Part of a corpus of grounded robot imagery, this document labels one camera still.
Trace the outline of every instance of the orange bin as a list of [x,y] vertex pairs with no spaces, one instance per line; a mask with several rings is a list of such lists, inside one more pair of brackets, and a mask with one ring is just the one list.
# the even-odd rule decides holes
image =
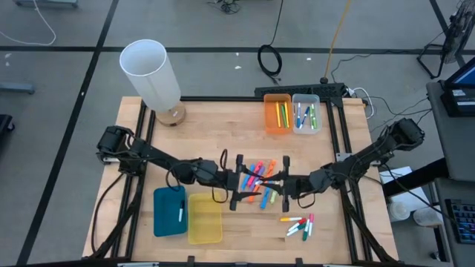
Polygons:
[[[278,102],[279,116],[281,118],[281,126],[278,126],[277,112],[275,103]],[[289,117],[289,127],[285,128],[284,117],[282,116],[281,106],[287,103]],[[268,134],[289,134],[292,133],[294,125],[294,116],[292,110],[292,97],[287,93],[268,93],[264,95],[264,117],[266,120],[266,132]]]

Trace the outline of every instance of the yellow tray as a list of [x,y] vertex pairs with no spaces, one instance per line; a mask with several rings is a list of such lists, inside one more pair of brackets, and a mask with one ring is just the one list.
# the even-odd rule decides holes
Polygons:
[[[222,201],[218,192],[217,201]],[[218,243],[223,239],[221,204],[211,194],[192,194],[188,198],[188,242],[192,245]]]

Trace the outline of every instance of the yellow marker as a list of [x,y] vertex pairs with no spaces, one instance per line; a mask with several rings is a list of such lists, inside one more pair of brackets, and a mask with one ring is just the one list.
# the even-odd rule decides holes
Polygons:
[[275,103],[275,112],[277,112],[277,123],[279,125],[279,128],[281,127],[281,115],[279,114],[279,102]]
[[290,123],[289,123],[289,108],[287,107],[287,102],[285,102],[285,114],[286,114],[287,125],[290,125]]
[[281,222],[294,222],[302,220],[302,217],[282,217]]

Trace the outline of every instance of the concrete floor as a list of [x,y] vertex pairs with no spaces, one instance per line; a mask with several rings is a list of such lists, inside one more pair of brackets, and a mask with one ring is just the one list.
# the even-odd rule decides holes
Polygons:
[[[112,0],[80,0],[78,10],[41,8],[56,31],[55,46],[94,47]],[[120,0],[105,46],[125,46],[136,39],[156,39],[167,47],[258,47],[270,42],[280,1],[240,1],[242,10],[225,16],[207,0]],[[439,0],[448,20],[457,0]],[[275,47],[329,47],[345,0],[285,1]],[[27,42],[48,42],[50,33],[37,13],[0,2],[0,30]],[[366,0],[352,3],[336,47],[422,48],[442,31],[428,0]],[[1,144],[0,266],[16,263],[71,111],[88,69],[90,52],[7,52],[16,45],[0,36],[0,81],[31,82],[36,93],[0,93],[0,113],[14,116],[16,131]],[[474,49],[471,38],[467,49]],[[265,55],[266,61],[272,61]],[[351,54],[335,54],[339,59]],[[170,53],[183,95],[251,96],[254,88],[272,86],[255,53]],[[281,85],[318,83],[327,55],[282,54]],[[430,81],[414,55],[379,55],[342,63],[335,76],[351,88],[363,87],[401,111],[425,97]],[[29,263],[76,260],[82,254],[102,175],[95,144],[114,123],[122,96],[136,95],[119,68],[119,53],[101,53],[71,143],[36,239]],[[436,67],[438,56],[427,56]],[[458,69],[446,65],[442,78]],[[391,117],[375,99],[370,129]],[[428,108],[423,102],[412,111]],[[433,117],[426,116],[423,145],[396,155],[393,167],[419,168],[442,156]],[[379,131],[373,132],[376,137]],[[433,232],[408,220],[393,224],[399,255],[407,263],[449,266],[428,257],[436,250]]]

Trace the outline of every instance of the white paper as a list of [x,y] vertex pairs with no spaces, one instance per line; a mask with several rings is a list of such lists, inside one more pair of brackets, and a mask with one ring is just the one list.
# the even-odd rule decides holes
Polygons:
[[[395,178],[398,178],[400,176],[410,174],[412,170],[410,167],[403,167],[403,168],[397,168],[394,170],[391,170]],[[389,171],[382,171],[379,173],[379,177],[381,178],[382,183],[387,183],[393,181],[393,178],[391,177]],[[414,188],[411,190],[415,195],[421,197],[423,200],[429,202],[429,199],[425,196],[424,191],[422,188]],[[427,205],[425,205],[421,200],[418,200],[416,197],[409,193],[402,193],[399,195],[396,195],[394,197],[391,197],[391,202],[403,202],[406,205],[406,208],[408,211],[415,211],[420,208],[425,208]]]

